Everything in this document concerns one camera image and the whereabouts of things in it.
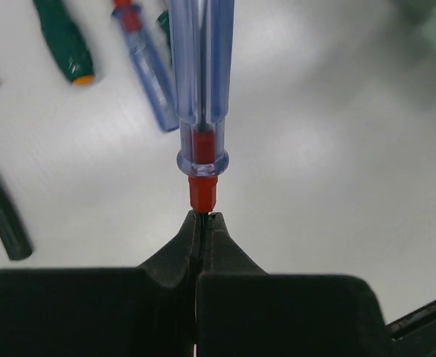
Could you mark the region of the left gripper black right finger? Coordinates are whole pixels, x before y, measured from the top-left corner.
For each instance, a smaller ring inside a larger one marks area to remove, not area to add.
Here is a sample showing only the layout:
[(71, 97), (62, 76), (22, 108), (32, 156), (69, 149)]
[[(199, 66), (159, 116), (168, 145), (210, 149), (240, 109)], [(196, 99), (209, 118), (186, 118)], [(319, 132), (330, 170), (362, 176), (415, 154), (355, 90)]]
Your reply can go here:
[(205, 224), (197, 282), (199, 356), (389, 356), (379, 301), (362, 279), (268, 274), (231, 239), (222, 215)]

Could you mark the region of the small claw hammer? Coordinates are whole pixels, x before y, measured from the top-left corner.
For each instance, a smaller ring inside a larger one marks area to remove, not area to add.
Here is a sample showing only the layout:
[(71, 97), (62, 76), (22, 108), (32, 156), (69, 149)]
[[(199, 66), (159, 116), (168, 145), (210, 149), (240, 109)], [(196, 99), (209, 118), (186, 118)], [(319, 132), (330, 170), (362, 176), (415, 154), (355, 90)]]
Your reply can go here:
[(33, 245), (7, 190), (0, 181), (0, 240), (10, 261), (21, 261), (33, 253)]

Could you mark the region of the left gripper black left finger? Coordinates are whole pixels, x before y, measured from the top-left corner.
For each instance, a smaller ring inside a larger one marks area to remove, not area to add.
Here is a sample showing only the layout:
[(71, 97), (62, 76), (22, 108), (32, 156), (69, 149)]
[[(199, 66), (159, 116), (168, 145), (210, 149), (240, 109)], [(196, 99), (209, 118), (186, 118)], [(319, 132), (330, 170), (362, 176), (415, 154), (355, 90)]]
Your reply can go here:
[(202, 217), (136, 267), (0, 269), (0, 356), (191, 356)]

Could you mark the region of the green orange stubby screwdriver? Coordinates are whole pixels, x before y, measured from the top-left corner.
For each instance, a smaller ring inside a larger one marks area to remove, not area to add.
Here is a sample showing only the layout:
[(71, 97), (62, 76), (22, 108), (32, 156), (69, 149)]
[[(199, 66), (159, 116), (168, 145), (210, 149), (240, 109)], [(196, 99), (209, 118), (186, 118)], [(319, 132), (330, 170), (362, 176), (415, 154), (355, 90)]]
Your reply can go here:
[(95, 70), (86, 40), (64, 1), (34, 0), (42, 36), (58, 69), (73, 86), (94, 82)]

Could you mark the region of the blue handled screwdriver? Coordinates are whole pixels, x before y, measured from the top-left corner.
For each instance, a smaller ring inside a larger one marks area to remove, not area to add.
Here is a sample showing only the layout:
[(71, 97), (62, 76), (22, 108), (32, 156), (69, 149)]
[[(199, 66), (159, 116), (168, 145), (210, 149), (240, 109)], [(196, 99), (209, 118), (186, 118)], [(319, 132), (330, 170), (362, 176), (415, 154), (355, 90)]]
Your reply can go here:
[(129, 55), (161, 131), (179, 128), (173, 106), (172, 84), (156, 43), (142, 19), (141, 6), (133, 1), (115, 1), (112, 16), (124, 35)]

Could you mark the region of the red blue screwdriver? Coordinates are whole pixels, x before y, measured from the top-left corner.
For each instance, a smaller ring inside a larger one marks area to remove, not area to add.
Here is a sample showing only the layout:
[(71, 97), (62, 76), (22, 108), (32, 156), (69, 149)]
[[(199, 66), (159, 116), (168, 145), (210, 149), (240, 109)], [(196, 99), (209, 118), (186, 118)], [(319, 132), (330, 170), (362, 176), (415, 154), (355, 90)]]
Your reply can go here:
[(228, 167), (225, 119), (231, 79), (233, 1), (170, 1), (174, 100), (179, 119), (179, 169), (190, 206), (210, 213), (218, 177)]

